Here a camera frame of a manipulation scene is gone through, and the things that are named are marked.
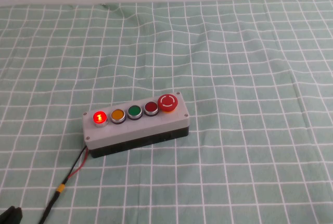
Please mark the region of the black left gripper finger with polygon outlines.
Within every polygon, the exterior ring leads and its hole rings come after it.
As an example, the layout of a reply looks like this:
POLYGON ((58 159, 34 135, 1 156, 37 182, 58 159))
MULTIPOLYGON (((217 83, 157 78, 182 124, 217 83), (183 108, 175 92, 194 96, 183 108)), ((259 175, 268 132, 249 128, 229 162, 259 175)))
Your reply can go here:
POLYGON ((10 224, 20 224, 22 220, 22 209, 20 207, 14 208, 9 217, 10 224))
POLYGON ((10 206, 6 211, 1 214, 1 224, 12 224, 15 221, 15 207, 10 206))

